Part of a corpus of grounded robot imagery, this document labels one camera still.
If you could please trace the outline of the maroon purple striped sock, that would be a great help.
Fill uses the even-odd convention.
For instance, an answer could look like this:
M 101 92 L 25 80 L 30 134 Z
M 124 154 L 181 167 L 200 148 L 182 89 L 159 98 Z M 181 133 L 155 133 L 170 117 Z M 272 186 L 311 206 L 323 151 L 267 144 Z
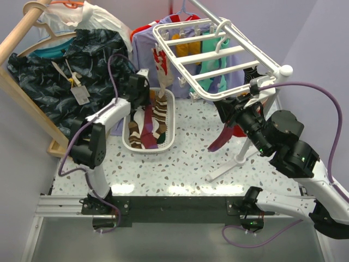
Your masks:
M 209 152 L 216 152 L 221 149 L 233 136 L 233 127 L 224 125 L 223 130 L 219 136 L 208 147 Z
M 153 136 L 153 122 L 152 122 L 152 105 L 149 104 L 145 107 L 145 115 L 143 122 L 143 129 L 141 132 L 141 142 L 145 149 L 157 149 L 157 141 Z

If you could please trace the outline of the white plastic sock hanger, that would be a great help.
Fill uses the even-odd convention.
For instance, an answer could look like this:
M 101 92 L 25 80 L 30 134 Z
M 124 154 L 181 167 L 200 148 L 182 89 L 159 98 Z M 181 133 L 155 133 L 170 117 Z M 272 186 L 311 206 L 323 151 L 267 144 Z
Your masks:
M 203 25 L 210 26 L 209 34 L 206 34 L 206 35 L 198 34 L 197 36 L 194 36 L 194 37 L 181 37 L 178 40 L 169 40 L 167 37 L 169 34 L 169 30 L 171 29 L 177 29 L 179 30 L 179 33 L 183 33 L 183 30 L 186 28 L 199 29 L 199 27 Z M 222 29 L 218 31 L 217 28 L 218 28 L 218 25 L 216 25 L 210 19 L 199 19 L 195 21 L 160 24 L 160 25 L 154 26 L 153 28 L 153 35 L 156 38 L 158 44 L 160 45 L 160 48 L 166 53 L 171 63 L 180 72 L 182 76 L 181 78 L 179 78 L 181 81 L 181 84 L 188 83 L 194 89 L 193 92 L 190 92 L 190 98 L 192 101 L 195 101 L 201 98 L 209 101 L 219 101 L 224 98 L 233 97 L 238 94 L 248 92 L 249 85 L 240 85 L 238 87 L 234 87 L 227 91 L 218 92 L 216 94 L 208 93 L 201 88 L 198 81 L 207 79 L 212 76 L 225 75 L 228 73 L 240 71 L 245 68 L 257 66 L 261 64 L 257 59 L 255 59 L 252 56 L 254 59 L 250 62 L 240 63 L 234 66 L 218 69 L 209 73 L 196 74 L 196 75 L 190 74 L 190 72 L 185 67 L 188 64 L 194 64 L 197 62 L 203 62 L 207 60 L 228 57 L 231 55 L 235 55 L 239 52 L 245 51 L 244 48 L 240 46 L 238 42 L 236 42 L 236 40 L 229 37 Z M 215 51 L 201 53 L 198 55 L 189 55 L 185 57 L 177 57 L 177 55 L 173 53 L 171 50 L 171 47 L 177 44 L 204 41 L 204 40 L 214 39 L 214 38 L 229 39 L 230 40 L 229 47 L 226 49 L 220 49 L 220 45 L 221 45 L 221 42 L 220 42 L 218 43 Z

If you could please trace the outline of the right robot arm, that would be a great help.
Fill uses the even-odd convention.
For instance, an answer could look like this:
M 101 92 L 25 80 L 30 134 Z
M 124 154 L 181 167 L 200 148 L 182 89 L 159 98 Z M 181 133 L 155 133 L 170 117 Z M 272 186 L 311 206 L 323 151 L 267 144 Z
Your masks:
M 239 126 L 261 157 L 287 178 L 304 186 L 314 199 L 276 196 L 260 187 L 250 187 L 239 204 L 245 214 L 258 211 L 279 212 L 313 222 L 321 234 L 348 238 L 348 203 L 329 180 L 329 171 L 318 153 L 300 140 L 304 125 L 288 110 L 277 110 L 265 118 L 263 105 L 248 105 L 250 95 L 214 102 L 224 130 Z

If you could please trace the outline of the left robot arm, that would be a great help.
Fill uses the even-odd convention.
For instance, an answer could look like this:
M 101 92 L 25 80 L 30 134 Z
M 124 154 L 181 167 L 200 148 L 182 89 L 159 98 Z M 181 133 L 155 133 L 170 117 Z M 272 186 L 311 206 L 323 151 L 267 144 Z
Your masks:
M 129 95 L 113 98 L 98 112 L 74 121 L 67 155 L 63 158 L 71 157 L 77 165 L 74 171 L 85 173 L 89 195 L 96 198 L 93 206 L 101 214 L 107 214 L 113 208 L 112 199 L 107 197 L 111 188 L 103 169 L 106 135 L 117 122 L 149 103 L 148 77 L 142 75 L 142 71 L 131 75 L 127 90 L 131 92 Z

